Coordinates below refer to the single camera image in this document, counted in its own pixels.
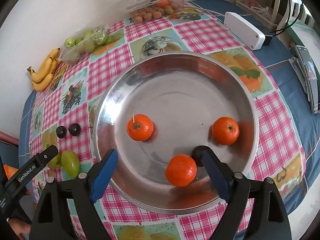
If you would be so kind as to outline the yellow banana bunch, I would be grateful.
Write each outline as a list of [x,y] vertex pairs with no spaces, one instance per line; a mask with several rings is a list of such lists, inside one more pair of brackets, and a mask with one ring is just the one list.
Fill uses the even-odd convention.
[[41,64],[39,70],[36,72],[30,66],[27,68],[31,77],[31,85],[37,92],[46,89],[54,76],[56,68],[59,66],[60,48],[53,49]]

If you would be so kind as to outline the pink checkered fruit tablecloth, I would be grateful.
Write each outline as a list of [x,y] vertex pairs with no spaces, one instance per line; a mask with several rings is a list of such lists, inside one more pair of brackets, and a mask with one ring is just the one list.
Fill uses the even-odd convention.
[[305,151],[292,110],[267,67],[288,59],[277,39],[253,51],[219,19],[191,7],[82,42],[74,65],[61,63],[36,88],[30,156],[58,156],[33,180],[39,199],[49,176],[70,180],[70,155],[87,172],[113,148],[118,165],[94,205],[112,239],[207,239],[226,202],[204,167],[178,186],[167,178],[176,155],[207,145],[233,171],[271,177],[284,201],[299,203]]

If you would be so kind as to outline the orange mandarin with stem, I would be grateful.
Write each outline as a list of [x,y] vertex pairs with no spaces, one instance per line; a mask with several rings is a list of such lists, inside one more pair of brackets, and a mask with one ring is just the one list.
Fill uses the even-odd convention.
[[152,136],[153,130],[153,122],[144,114],[133,113],[126,125],[127,134],[134,141],[148,140]]

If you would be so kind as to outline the grey folded stand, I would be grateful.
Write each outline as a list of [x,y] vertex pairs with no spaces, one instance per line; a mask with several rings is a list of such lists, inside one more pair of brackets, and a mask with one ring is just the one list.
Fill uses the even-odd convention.
[[319,113],[319,71],[306,47],[295,45],[290,51],[293,57],[289,63],[307,94],[311,111]]

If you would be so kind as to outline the dark plum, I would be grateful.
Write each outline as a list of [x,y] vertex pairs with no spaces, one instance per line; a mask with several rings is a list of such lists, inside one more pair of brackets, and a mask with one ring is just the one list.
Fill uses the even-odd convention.
[[78,123],[73,123],[69,125],[68,131],[70,135],[76,137],[81,133],[81,126]]
[[67,129],[65,128],[65,126],[58,126],[56,128],[55,132],[56,132],[56,136],[58,138],[62,139],[66,136]]

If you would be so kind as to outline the white rectangular device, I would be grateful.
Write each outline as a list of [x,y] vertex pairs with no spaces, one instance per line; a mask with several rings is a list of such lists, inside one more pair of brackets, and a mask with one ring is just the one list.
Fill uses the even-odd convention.
[[226,12],[224,25],[231,30],[250,50],[259,50],[265,34],[235,12]]

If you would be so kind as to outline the dark plum lower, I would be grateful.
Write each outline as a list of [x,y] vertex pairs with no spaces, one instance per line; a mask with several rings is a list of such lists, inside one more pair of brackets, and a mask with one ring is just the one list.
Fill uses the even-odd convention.
[[56,128],[55,132],[56,132],[56,136],[58,138],[62,139],[66,136],[67,129],[65,128],[65,126],[58,126]]

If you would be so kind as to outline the dark plum upper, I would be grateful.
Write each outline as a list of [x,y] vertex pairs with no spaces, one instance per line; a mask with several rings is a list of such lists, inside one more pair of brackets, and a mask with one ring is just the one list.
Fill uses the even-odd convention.
[[70,135],[76,137],[81,133],[81,126],[78,123],[73,123],[69,125],[68,131]]

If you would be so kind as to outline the orange paper cup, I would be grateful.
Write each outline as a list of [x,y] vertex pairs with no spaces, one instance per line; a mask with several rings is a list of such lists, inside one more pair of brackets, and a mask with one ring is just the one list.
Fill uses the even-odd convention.
[[3,167],[8,179],[10,179],[18,171],[17,168],[11,167],[9,165],[3,165]]

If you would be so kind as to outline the brown kiwi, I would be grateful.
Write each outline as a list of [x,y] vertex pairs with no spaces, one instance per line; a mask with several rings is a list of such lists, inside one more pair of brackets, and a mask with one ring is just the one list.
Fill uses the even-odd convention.
[[48,170],[48,176],[49,177],[53,177],[53,178],[56,178],[56,172],[55,172],[55,170],[54,169],[49,169]]
[[48,166],[50,169],[54,169],[54,168],[55,168],[55,166],[54,166],[51,162],[49,162],[49,163],[47,164],[47,166]]

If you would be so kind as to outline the blue bed sheet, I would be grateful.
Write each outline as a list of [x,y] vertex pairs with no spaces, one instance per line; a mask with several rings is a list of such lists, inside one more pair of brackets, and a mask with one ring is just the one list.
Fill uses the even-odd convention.
[[[224,0],[196,0],[188,2],[186,4],[191,4],[196,7],[202,7],[204,9],[210,9],[224,14],[227,11],[236,12],[239,15],[242,15],[246,20],[251,22],[253,25],[258,27],[263,26],[258,20],[256,20],[252,15],[245,12],[243,9],[237,5],[224,1]],[[277,38],[273,38],[269,45],[263,46],[260,50],[249,53],[254,58],[253,61],[256,61],[259,66],[264,67],[266,70],[265,75],[268,75],[270,80],[275,82],[278,86],[279,97],[282,96],[283,104],[286,104],[286,109],[288,114],[283,114],[280,116],[280,113],[283,111],[280,110],[280,107],[276,106],[275,100],[272,101],[271,97],[263,96],[263,99],[258,100],[260,104],[258,106],[263,106],[263,135],[262,135],[262,148],[270,148],[270,154],[267,155],[267,150],[263,150],[263,153],[258,153],[253,164],[253,174],[262,175],[262,171],[276,171],[276,164],[283,163],[285,157],[292,157],[293,154],[281,153],[278,155],[274,150],[282,149],[284,146],[289,146],[289,142],[293,139],[289,139],[289,135],[285,137],[282,135],[285,132],[284,127],[289,129],[289,125],[281,124],[283,127],[280,128],[280,117],[291,115],[292,127],[295,130],[297,141],[302,145],[302,161],[306,168],[304,171],[304,176],[300,178],[300,182],[294,185],[294,181],[291,184],[285,184],[285,195],[284,195],[284,204],[286,210],[289,213],[293,212],[304,200],[307,190],[309,190],[319,175],[319,114],[312,114],[303,87],[289,63],[289,57],[292,57],[291,52],[279,41]],[[30,142],[33,140],[30,139],[31,135],[29,129],[31,125],[31,114],[32,111],[42,104],[42,102],[48,101],[44,100],[44,95],[36,92],[32,92],[27,99],[22,116],[21,124],[21,133],[20,133],[20,142],[18,150],[18,162],[19,166],[22,166],[30,158],[31,150],[29,146]]]

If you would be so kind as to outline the clear box brown longans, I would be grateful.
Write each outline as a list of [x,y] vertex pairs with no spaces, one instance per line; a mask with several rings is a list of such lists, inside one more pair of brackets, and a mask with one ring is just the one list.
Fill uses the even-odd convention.
[[120,4],[133,23],[140,24],[172,15],[178,8],[183,7],[184,0],[121,0]]

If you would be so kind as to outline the green mango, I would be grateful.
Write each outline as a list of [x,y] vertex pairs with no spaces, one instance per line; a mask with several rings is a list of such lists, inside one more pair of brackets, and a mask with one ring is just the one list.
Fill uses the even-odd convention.
[[61,167],[61,154],[57,154],[51,161],[50,161],[55,168],[60,168]]
[[75,178],[80,172],[80,161],[77,154],[73,151],[63,151],[61,166],[70,177]]

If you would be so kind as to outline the small orange mandarin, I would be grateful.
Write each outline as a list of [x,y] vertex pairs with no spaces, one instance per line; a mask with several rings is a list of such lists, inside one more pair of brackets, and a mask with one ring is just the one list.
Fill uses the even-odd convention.
[[212,125],[212,139],[220,145],[232,145],[240,134],[238,123],[227,116],[218,118]]

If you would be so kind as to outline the clear box green fruits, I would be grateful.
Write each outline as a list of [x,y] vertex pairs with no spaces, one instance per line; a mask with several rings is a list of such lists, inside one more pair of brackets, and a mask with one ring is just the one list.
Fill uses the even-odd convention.
[[59,61],[74,64],[80,60],[82,54],[90,54],[108,39],[110,28],[108,25],[98,25],[84,28],[65,39],[60,49]]

